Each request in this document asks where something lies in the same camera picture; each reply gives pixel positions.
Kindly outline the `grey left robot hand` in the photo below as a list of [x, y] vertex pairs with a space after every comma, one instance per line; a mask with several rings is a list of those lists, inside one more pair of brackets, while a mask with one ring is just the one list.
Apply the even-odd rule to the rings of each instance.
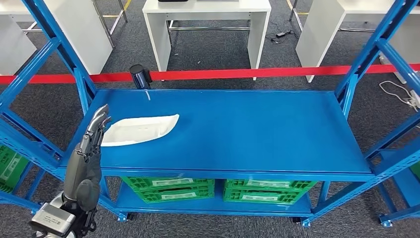
[[97, 206], [102, 178], [101, 143], [106, 124], [110, 121], [108, 112], [107, 104], [95, 111], [70, 156], [62, 195], [69, 208], [91, 211]]

